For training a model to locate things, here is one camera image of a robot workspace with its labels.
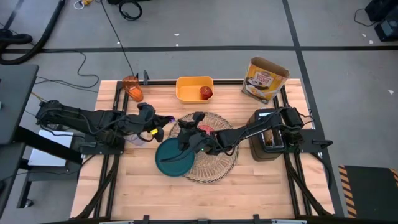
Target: red apple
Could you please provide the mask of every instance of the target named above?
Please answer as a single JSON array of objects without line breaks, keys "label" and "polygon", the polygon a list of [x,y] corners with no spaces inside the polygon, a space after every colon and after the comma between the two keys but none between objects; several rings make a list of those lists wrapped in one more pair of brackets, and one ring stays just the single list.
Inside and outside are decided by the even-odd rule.
[{"label": "red apple", "polygon": [[213,91],[211,90],[210,87],[207,87],[207,86],[201,87],[199,92],[200,92],[200,99],[201,100],[207,100],[211,96],[213,96]]}]

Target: gray floor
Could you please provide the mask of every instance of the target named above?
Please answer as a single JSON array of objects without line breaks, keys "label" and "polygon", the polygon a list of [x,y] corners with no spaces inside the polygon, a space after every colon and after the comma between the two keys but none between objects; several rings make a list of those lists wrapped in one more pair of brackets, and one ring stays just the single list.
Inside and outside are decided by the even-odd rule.
[{"label": "gray floor", "polygon": [[[354,23],[354,11],[369,1],[290,0],[300,45],[369,46],[370,40],[372,45],[396,45],[398,42],[381,43],[372,27]],[[72,6],[74,2],[67,2],[45,48],[119,47],[101,5],[93,2],[77,11]],[[0,2],[1,23],[7,21],[15,5],[16,0]],[[11,29],[29,33],[37,41],[55,5],[53,0],[25,1]],[[125,47],[293,46],[280,0],[152,0],[141,5],[144,10],[141,19],[128,22],[121,18],[116,7],[105,4]],[[358,14],[358,19],[369,22],[364,12]],[[11,48],[28,47],[13,45]],[[82,73],[95,73],[102,80],[130,75],[120,52],[86,55]],[[398,121],[394,118],[398,109],[398,52],[304,52],[303,55],[325,136],[335,142],[329,147],[334,169],[339,164],[398,169],[395,161]],[[6,58],[17,56],[7,54]],[[153,79],[183,75],[242,78],[250,58],[255,56],[288,68],[293,78],[302,77],[293,51],[127,53],[134,71],[142,73],[145,69]],[[40,76],[89,85],[92,79],[76,74],[82,60],[83,57],[75,53],[38,54],[28,63],[40,66]],[[70,106],[92,110],[95,105],[95,93],[54,83],[36,85],[33,91],[47,100],[58,99]],[[35,113],[38,104],[32,97],[26,110]],[[34,123],[33,117],[25,113],[21,125],[38,131]],[[45,223],[69,217],[76,181],[34,183],[29,198],[35,205],[17,210],[21,182],[22,177],[17,177],[0,223]]]}]

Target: wire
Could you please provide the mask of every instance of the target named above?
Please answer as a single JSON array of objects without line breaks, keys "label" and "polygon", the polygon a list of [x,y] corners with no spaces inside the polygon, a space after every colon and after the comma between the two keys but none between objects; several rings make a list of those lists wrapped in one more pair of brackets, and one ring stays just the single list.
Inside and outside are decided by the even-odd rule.
[{"label": "wire", "polygon": [[132,71],[132,68],[131,68],[131,65],[130,65],[130,62],[129,62],[129,59],[127,58],[126,52],[124,51],[123,44],[122,44],[122,42],[120,41],[120,38],[119,38],[119,36],[118,36],[118,33],[116,32],[116,29],[114,28],[114,26],[113,26],[113,24],[112,24],[112,22],[111,22],[111,19],[110,19],[109,16],[108,16],[108,13],[106,12],[104,3],[102,2],[102,0],[101,0],[99,3],[101,3],[102,8],[104,9],[104,12],[105,12],[105,14],[106,14],[106,17],[108,18],[108,21],[109,21],[109,23],[111,24],[111,27],[112,27],[112,29],[113,29],[113,32],[114,32],[114,34],[116,35],[116,38],[118,39],[118,42],[120,43],[120,47],[122,48],[124,57],[126,58],[126,61],[127,61],[127,63],[129,64],[131,74],[134,75],[134,72]]},{"label": "wire", "polygon": [[301,114],[300,112],[298,112],[298,114],[300,115],[300,116],[303,116],[303,118],[311,118],[312,120],[311,121],[307,121],[306,123],[304,123],[303,124],[303,126],[305,126],[306,124],[309,124],[309,123],[311,123],[311,122],[314,122],[314,118],[313,118],[313,116],[312,116],[312,109],[308,109],[309,110],[309,112],[310,112],[310,114],[309,115],[304,115],[304,114]]},{"label": "wire", "polygon": [[79,168],[78,170],[76,170],[76,171],[74,171],[74,172],[71,172],[71,173],[68,173],[68,172],[56,173],[56,172],[47,172],[47,171],[23,172],[23,173],[20,173],[20,174],[13,174],[13,175],[10,175],[10,176],[8,176],[8,177],[6,177],[6,178],[3,178],[2,180],[0,180],[0,182],[5,181],[5,180],[8,179],[8,178],[16,177],[16,176],[22,175],[22,174],[38,174],[38,173],[40,173],[40,174],[72,175],[72,174],[75,174],[75,173],[79,172],[79,171],[81,170],[81,168],[83,168],[83,166],[84,166],[88,161],[90,161],[90,159],[92,159],[93,157],[95,157],[95,155],[91,155],[88,159],[86,159],[86,160],[81,164],[81,166],[80,166],[80,168]]},{"label": "wire", "polygon": [[81,77],[95,77],[96,80],[95,80],[94,84],[89,85],[89,86],[82,86],[82,85],[76,85],[76,84],[73,84],[73,83],[68,83],[68,82],[66,82],[64,80],[51,80],[51,79],[48,79],[48,78],[44,78],[44,77],[38,76],[38,78],[42,78],[42,79],[44,79],[44,81],[36,82],[35,85],[41,84],[41,83],[45,83],[45,82],[56,82],[58,84],[64,83],[66,85],[74,86],[74,87],[77,87],[77,88],[89,89],[89,88],[93,88],[94,86],[96,86],[98,84],[98,82],[100,81],[99,76],[97,76],[95,74],[81,74],[80,73],[81,68],[84,66],[84,64],[86,63],[86,60],[87,60],[87,56],[83,52],[80,52],[78,50],[73,50],[73,49],[51,50],[51,51],[49,51],[49,53],[62,53],[62,52],[76,52],[76,53],[79,53],[82,56],[84,56],[84,59],[83,59],[82,63],[80,64],[79,69],[77,70],[77,75],[79,75]]},{"label": "wire", "polygon": [[36,96],[36,98],[37,98],[38,100],[40,100],[40,102],[47,102],[47,100],[45,100],[44,98],[42,98],[41,96],[39,96],[38,94],[36,94],[36,93],[34,93],[34,92],[31,92],[30,94]]},{"label": "wire", "polygon": [[80,135],[77,135],[77,134],[55,134],[52,130],[50,130],[49,128],[44,127],[42,124],[40,124],[40,127],[43,130],[50,132],[54,136],[70,136],[70,137],[78,137],[78,138],[85,139],[84,136],[80,136]]},{"label": "wire", "polygon": [[[201,142],[203,142],[204,140],[207,140],[207,139],[202,139],[202,140],[200,140],[195,146],[190,147],[189,150],[184,150],[184,151],[182,151],[182,152],[181,152],[179,155],[177,155],[177,156],[173,156],[173,157],[167,158],[167,159],[161,159],[160,161],[161,161],[161,162],[177,162],[177,161],[183,160],[183,159],[185,159],[191,152],[193,152],[193,151],[195,150],[195,148],[196,148]],[[178,158],[178,157],[180,157],[184,152],[187,152],[187,153],[186,153],[183,157]]]},{"label": "wire", "polygon": [[31,112],[29,112],[29,111],[26,111],[26,110],[25,110],[25,112],[26,112],[27,114],[32,115],[34,118],[36,118],[36,115],[34,115],[33,113],[31,113]]},{"label": "wire", "polygon": [[331,189],[331,183],[332,183],[332,179],[331,179],[331,170],[329,168],[329,166],[326,164],[326,162],[318,156],[317,153],[315,152],[311,152],[311,155],[313,155],[316,159],[318,159],[324,166],[324,168],[326,169],[326,173],[328,175],[328,188]]},{"label": "wire", "polygon": [[138,137],[141,141],[144,141],[144,142],[151,142],[151,141],[154,140],[154,138],[155,138],[155,136],[152,135],[152,139],[144,139],[144,138],[141,136],[141,133],[137,133],[137,137]]},{"label": "wire", "polygon": [[[138,16],[130,16],[128,12],[125,12],[122,10],[123,5],[127,4],[127,3],[131,3],[138,8],[138,10],[139,10]],[[139,19],[142,16],[142,8],[138,4],[138,2],[136,2],[135,0],[122,0],[119,3],[119,12],[122,15],[123,19],[125,19],[127,21],[136,21],[137,19]]]},{"label": "wire", "polygon": [[[18,34],[17,32],[15,32],[15,31],[13,31],[13,30],[11,30],[11,29],[8,29],[8,30],[11,31],[11,32],[13,32],[13,33],[15,33],[15,34]],[[79,69],[77,70],[77,74],[78,74],[79,76],[81,76],[81,77],[95,77],[95,78],[96,78],[95,83],[92,84],[92,85],[90,85],[90,86],[81,86],[81,85],[76,85],[76,84],[73,84],[73,83],[66,82],[66,81],[64,81],[64,80],[53,80],[53,79],[48,79],[48,78],[44,78],[44,77],[37,76],[37,78],[44,79],[44,81],[37,82],[37,83],[35,83],[35,85],[41,84],[41,83],[45,83],[45,82],[54,82],[54,83],[58,83],[58,84],[61,84],[61,85],[68,86],[68,87],[70,87],[70,88],[74,88],[74,89],[76,89],[76,90],[82,90],[82,91],[89,91],[89,92],[93,92],[93,93],[98,93],[97,91],[94,91],[94,90],[86,90],[86,89],[92,88],[92,87],[94,87],[95,85],[97,85],[98,82],[100,81],[99,76],[97,76],[97,75],[95,75],[95,74],[81,74],[81,73],[80,73],[81,68],[82,68],[82,67],[84,66],[84,64],[86,63],[87,56],[86,56],[83,52],[80,52],[80,51],[78,51],[78,50],[73,50],[73,49],[70,49],[70,50],[68,50],[68,49],[67,49],[67,50],[50,50],[50,51],[49,51],[49,53],[61,53],[61,52],[76,52],[76,53],[79,53],[79,54],[81,54],[82,56],[84,56],[83,62],[81,63],[81,65],[79,66]]]},{"label": "wire", "polygon": [[365,10],[365,8],[363,8],[363,9],[357,9],[357,10],[355,11],[355,14],[354,14],[354,21],[355,21],[357,24],[361,24],[362,26],[366,26],[366,27],[371,27],[371,26],[373,26],[375,23],[377,23],[377,21],[375,21],[375,22],[373,22],[372,24],[364,24],[364,23],[362,23],[362,22],[357,21],[357,20],[356,20],[356,15],[357,15],[358,11],[360,11],[360,10]]},{"label": "wire", "polygon": [[77,88],[77,87],[74,87],[74,86],[71,86],[71,85],[69,85],[69,84],[65,84],[65,83],[67,83],[67,82],[65,82],[65,83],[61,83],[61,82],[57,82],[57,81],[54,81],[54,80],[51,80],[51,79],[48,79],[48,78],[44,78],[44,77],[40,77],[40,76],[37,76],[37,78],[42,78],[42,79],[44,79],[44,80],[46,80],[46,82],[54,82],[54,83],[58,83],[58,84],[61,84],[61,85],[65,85],[65,86],[68,86],[68,87],[70,87],[70,88],[74,88],[74,89],[76,89],[76,90],[82,90],[82,91],[88,91],[88,92],[92,92],[92,93],[98,93],[98,91],[94,91],[94,90],[85,90],[85,89],[81,89],[81,88]]}]

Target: wicker plate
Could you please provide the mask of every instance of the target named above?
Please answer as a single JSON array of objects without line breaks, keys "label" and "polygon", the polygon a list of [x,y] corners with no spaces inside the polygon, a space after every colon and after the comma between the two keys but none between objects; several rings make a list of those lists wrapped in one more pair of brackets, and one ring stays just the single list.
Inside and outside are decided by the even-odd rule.
[{"label": "wicker plate", "polygon": [[[193,113],[185,115],[181,119],[184,121],[193,121]],[[205,119],[199,122],[198,128],[210,131],[217,131],[222,129],[232,129],[225,119],[214,113],[205,112]],[[178,123],[175,123],[170,131],[169,138],[177,137],[180,132]],[[238,158],[239,146],[236,147],[232,156],[227,156],[225,153],[220,153],[217,156],[209,156],[204,152],[198,152],[195,156],[195,162],[189,172],[184,177],[195,182],[212,183],[225,177],[234,167],[236,159]]]}]

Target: yellow bowl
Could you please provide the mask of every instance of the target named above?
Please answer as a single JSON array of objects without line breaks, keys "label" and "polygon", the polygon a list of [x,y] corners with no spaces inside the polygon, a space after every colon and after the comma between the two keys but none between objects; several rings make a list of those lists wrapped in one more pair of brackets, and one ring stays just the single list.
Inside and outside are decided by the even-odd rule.
[{"label": "yellow bowl", "polygon": [[[200,99],[200,88],[211,88],[213,95],[207,100]],[[180,77],[177,79],[175,94],[181,103],[209,103],[214,96],[214,84],[211,77]]]}]

